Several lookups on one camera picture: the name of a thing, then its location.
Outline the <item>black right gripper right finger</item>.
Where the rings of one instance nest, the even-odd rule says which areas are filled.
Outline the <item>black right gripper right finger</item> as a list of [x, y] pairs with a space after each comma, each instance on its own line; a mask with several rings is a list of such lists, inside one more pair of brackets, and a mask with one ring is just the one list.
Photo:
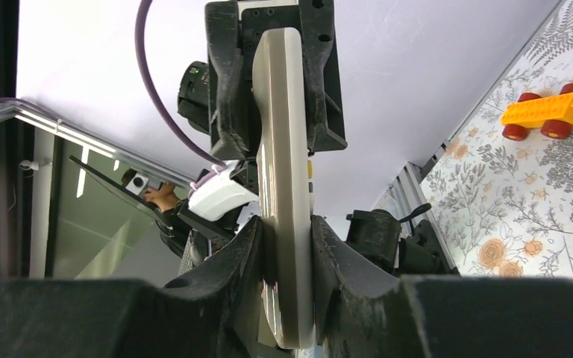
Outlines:
[[393, 277], [311, 224], [327, 357], [573, 357], [573, 280]]

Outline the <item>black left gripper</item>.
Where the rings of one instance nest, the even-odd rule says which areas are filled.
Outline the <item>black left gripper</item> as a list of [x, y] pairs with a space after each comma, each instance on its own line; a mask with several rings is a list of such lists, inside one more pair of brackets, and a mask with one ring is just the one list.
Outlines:
[[301, 33], [308, 148], [347, 148], [333, 1], [209, 1], [204, 15], [213, 157], [255, 158], [244, 54], [254, 54], [263, 33], [277, 28]]

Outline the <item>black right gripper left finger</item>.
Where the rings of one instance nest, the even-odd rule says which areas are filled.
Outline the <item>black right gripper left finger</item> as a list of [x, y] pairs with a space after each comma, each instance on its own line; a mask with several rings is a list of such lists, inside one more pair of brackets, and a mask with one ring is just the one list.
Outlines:
[[143, 280], [0, 280], [0, 357], [255, 357], [260, 243], [235, 238], [163, 288]]

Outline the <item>white remote control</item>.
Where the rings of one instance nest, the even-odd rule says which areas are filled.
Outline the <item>white remote control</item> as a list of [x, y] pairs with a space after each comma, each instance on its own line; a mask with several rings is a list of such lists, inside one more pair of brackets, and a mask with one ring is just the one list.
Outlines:
[[309, 348], [315, 342], [311, 211], [297, 29], [263, 33], [253, 60], [252, 89], [262, 131], [257, 167], [266, 317], [280, 347]]

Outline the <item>floral table mat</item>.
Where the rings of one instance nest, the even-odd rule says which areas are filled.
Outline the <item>floral table mat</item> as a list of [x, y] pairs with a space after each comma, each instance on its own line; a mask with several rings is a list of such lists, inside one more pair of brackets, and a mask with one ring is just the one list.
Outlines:
[[377, 203], [396, 217], [423, 201], [460, 273], [573, 279], [573, 131], [502, 136], [499, 119], [525, 92], [573, 83], [573, 1], [563, 1], [416, 182], [398, 176]]

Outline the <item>orange toy brick car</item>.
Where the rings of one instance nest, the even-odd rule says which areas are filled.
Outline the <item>orange toy brick car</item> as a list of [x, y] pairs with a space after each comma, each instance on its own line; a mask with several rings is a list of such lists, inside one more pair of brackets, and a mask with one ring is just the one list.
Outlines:
[[557, 95], [522, 93], [517, 102], [507, 106], [500, 123], [504, 126], [502, 136], [512, 141], [526, 139], [532, 129], [551, 139], [569, 138], [573, 129], [573, 83], [563, 86]]

